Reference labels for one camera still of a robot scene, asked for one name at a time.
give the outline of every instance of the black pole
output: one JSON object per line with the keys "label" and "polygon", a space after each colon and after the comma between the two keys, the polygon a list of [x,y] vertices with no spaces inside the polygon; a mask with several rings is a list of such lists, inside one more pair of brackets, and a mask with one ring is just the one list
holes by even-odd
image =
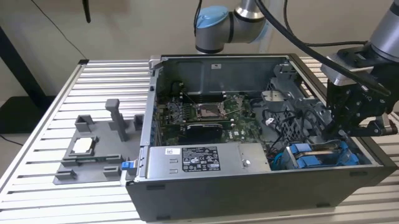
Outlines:
{"label": "black pole", "polygon": [[85,21],[89,23],[91,21],[91,18],[89,16],[89,7],[87,7],[87,0],[81,0],[82,3],[82,9],[85,11]]}
{"label": "black pole", "polygon": [[9,68],[14,78],[17,79],[21,87],[23,88],[35,107],[45,111],[49,107],[50,100],[46,98],[38,83],[18,56],[17,50],[0,27],[0,57]]}

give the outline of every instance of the robotic arm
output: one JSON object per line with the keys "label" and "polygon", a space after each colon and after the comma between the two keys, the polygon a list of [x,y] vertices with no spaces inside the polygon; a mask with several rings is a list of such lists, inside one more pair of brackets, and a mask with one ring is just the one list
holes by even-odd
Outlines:
{"label": "robotic arm", "polygon": [[[328,57],[349,71],[364,78],[372,78],[390,92],[382,96],[364,89],[352,79],[328,66],[321,66],[329,81],[326,86],[326,108],[332,122],[324,130],[332,137],[338,130],[350,136],[381,136],[397,133],[388,119],[399,100],[399,0],[394,0],[362,47],[341,49]],[[376,117],[366,127],[358,123]]]}
{"label": "robotic arm", "polygon": [[[233,12],[224,7],[205,8],[196,25],[197,51],[218,53],[224,43],[261,39],[265,20],[322,63],[321,71],[329,79],[326,108],[332,114],[332,122],[322,131],[324,139],[333,139],[340,130],[357,137],[396,134],[388,114],[399,100],[399,0],[393,1],[369,42],[362,47],[338,50],[326,58],[282,27],[260,0],[241,0]],[[368,117],[376,120],[360,127],[358,123]]]}

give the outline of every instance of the floor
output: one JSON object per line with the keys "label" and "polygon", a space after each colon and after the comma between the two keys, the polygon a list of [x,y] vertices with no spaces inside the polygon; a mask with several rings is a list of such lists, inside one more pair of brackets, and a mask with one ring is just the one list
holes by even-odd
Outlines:
{"label": "floor", "polygon": [[[27,137],[29,137],[29,133],[26,134],[3,134],[2,136],[19,143],[23,144]],[[21,146],[10,143],[7,141],[5,141],[2,138],[0,138],[0,152],[1,152],[1,156],[0,156],[0,177],[2,176],[14,156],[17,155],[18,151],[21,149]]]}

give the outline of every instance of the power supply label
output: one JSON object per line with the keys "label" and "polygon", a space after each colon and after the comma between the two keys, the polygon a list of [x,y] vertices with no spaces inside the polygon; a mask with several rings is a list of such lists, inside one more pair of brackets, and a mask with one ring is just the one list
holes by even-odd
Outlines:
{"label": "power supply label", "polygon": [[217,147],[181,148],[181,161],[184,172],[220,170]]}

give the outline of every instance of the white wall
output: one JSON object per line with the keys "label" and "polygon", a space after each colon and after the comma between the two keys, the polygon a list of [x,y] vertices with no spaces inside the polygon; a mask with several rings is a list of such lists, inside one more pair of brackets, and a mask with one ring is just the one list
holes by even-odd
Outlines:
{"label": "white wall", "polygon": [[[232,10],[237,2],[204,0],[202,7],[224,5]],[[192,19],[197,0],[90,0],[89,24],[81,0],[35,3],[89,59],[196,53]],[[0,25],[45,93],[55,94],[81,59],[78,52],[29,0],[0,0]],[[224,53],[256,53],[257,46],[229,44]],[[0,77],[17,86],[3,66]],[[5,86],[1,82],[0,101],[22,93],[18,87]]]}
{"label": "white wall", "polygon": [[[238,0],[204,0],[202,7]],[[294,34],[308,42],[366,40],[390,0],[289,0]],[[81,0],[35,0],[71,43],[89,59],[145,59],[149,55],[196,53],[192,18],[197,0],[89,0],[85,23]],[[46,94],[59,90],[78,52],[29,0],[0,0],[2,27]],[[258,44],[226,44],[224,53],[256,53]],[[336,48],[318,48],[326,54]],[[270,53],[298,53],[273,32]],[[0,62],[0,101],[23,94]]]}
{"label": "white wall", "polygon": [[[310,43],[366,41],[392,0],[288,0],[288,21],[296,37]],[[313,48],[321,54],[352,47]],[[268,53],[304,55],[274,31]]]}

